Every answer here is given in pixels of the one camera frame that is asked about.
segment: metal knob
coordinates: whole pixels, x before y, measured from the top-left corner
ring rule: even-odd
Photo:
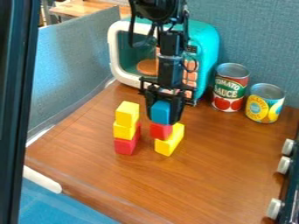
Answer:
[[[291,159],[289,157],[282,157],[278,164],[277,171],[281,174],[286,174],[289,169],[290,162]]]
[[[272,220],[276,220],[279,212],[281,211],[282,201],[279,199],[271,199],[268,206],[266,216]]]
[[[282,154],[289,156],[292,153],[295,141],[292,139],[286,139],[284,145],[282,146]]]

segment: white object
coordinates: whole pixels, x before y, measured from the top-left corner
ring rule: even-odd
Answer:
[[[286,174],[289,169],[290,162],[291,159],[289,157],[282,157],[278,164],[277,171],[281,174]]]
[[[268,206],[266,216],[272,220],[276,220],[278,213],[280,212],[282,207],[282,201],[279,199],[271,199],[270,204]]]
[[[147,36],[150,30],[151,24],[139,24],[135,23],[134,33]],[[129,85],[134,88],[140,87],[139,76],[127,73],[122,69],[119,57],[118,46],[118,32],[127,32],[129,30],[129,21],[118,21],[113,23],[108,30],[108,44],[110,53],[110,68],[113,76],[120,82]]]
[[[26,148],[29,147],[31,144],[33,144],[35,141],[37,141],[40,137],[42,137],[46,132],[48,132],[49,130],[51,130],[54,127],[51,126],[48,129],[43,129],[42,131],[40,131],[38,134],[36,134],[35,136],[33,136],[31,139],[29,139],[26,143]]]
[[[23,169],[23,177],[29,179],[33,183],[43,186],[45,189],[53,193],[61,193],[62,187],[59,183],[55,182],[54,180],[40,174],[39,172],[34,171],[33,169],[29,168],[28,166],[24,166]]]
[[[295,141],[292,139],[286,139],[284,145],[282,146],[282,154],[289,156],[292,153]]]
[[[54,125],[48,129],[44,129],[44,130],[40,131],[37,135],[35,135],[34,137],[32,137],[30,140],[27,141],[26,147],[33,144],[35,141],[37,141],[40,137],[42,137],[46,132],[51,130],[53,127],[54,127]],[[61,193],[62,192],[62,187],[59,183],[44,176],[43,174],[41,174],[39,172],[34,171],[33,169],[29,168],[26,165],[24,166],[24,169],[23,169],[23,177],[25,179],[29,179],[30,181],[32,181],[33,183],[35,183],[39,186],[44,187],[45,189],[48,189],[49,191],[51,191],[53,193]]]

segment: wooden table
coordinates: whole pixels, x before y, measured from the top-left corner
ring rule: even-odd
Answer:
[[[95,13],[96,11],[115,7],[116,5],[115,3],[94,3],[76,0],[69,3],[61,3],[57,7],[52,7],[49,11],[64,18],[79,18]],[[128,6],[120,6],[120,14],[121,18],[128,17],[130,15],[130,8]]]
[[[143,138],[133,156],[114,153],[114,111],[140,103]],[[63,185],[64,193],[123,223],[272,223],[264,218],[283,176],[275,170],[299,110],[274,124],[202,101],[186,107],[185,138],[171,157],[154,152],[143,96],[119,82],[98,94],[26,154],[26,164]]]

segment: black frame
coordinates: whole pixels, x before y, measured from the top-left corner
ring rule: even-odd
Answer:
[[[39,6],[0,0],[0,224],[18,221]]]

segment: tin can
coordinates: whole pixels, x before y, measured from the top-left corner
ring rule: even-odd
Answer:
[[[248,70],[240,64],[225,63],[219,65],[216,72],[213,107],[225,112],[240,110],[249,81]]]
[[[250,88],[246,116],[258,123],[274,123],[282,111],[285,93],[279,87],[267,83]]]

